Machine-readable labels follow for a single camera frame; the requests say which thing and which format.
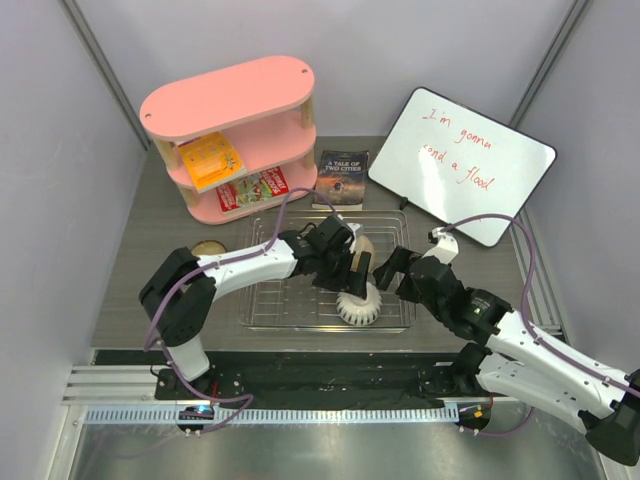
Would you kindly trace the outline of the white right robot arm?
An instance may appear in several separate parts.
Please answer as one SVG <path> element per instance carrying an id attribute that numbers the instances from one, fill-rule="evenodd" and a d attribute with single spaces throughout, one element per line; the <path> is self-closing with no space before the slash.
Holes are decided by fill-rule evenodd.
<path id="1" fill-rule="evenodd" d="M 398 247 L 373 276 L 385 290 L 400 274 L 397 295 L 424 306 L 466 340 L 451 371 L 455 389 L 516 398 L 573 427 L 609 459 L 637 465 L 638 372 L 592 359 L 533 326 L 498 296 L 464 286 L 451 268 L 453 256 L 443 247 L 425 254 Z"/>

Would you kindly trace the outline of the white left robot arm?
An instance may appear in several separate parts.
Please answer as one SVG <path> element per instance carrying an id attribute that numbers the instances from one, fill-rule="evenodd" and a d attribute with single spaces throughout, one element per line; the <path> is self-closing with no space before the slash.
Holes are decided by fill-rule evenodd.
<path id="1" fill-rule="evenodd" d="M 357 225 L 338 215 L 301 230 L 285 230 L 268 241 L 218 255 L 171 252 L 139 293 L 151 321 L 150 339 L 160 341 L 180 372 L 179 388 L 190 398 L 205 397 L 213 385 L 200 332 L 212 304 L 267 281 L 309 275 L 315 287 L 337 295 L 339 317 L 368 326 L 380 314 L 381 298 L 368 280 L 373 247 Z"/>

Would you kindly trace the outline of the white blue-petal bowl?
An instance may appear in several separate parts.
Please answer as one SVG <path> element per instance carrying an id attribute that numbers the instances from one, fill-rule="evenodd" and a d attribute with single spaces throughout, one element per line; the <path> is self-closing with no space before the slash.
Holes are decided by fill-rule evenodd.
<path id="1" fill-rule="evenodd" d="M 382 299 L 377 288 L 370 282 L 366 283 L 366 298 L 340 292 L 336 299 L 336 309 L 339 317 L 348 325 L 355 327 L 370 326 L 380 315 Z"/>

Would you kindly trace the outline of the black patterned ceramic bowl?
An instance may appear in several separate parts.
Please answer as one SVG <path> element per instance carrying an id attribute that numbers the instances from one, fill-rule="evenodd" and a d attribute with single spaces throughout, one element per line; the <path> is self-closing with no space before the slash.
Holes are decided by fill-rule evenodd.
<path id="1" fill-rule="evenodd" d="M 227 252 L 225 245 L 217 240 L 203 240 L 190 249 L 195 256 L 220 255 Z"/>

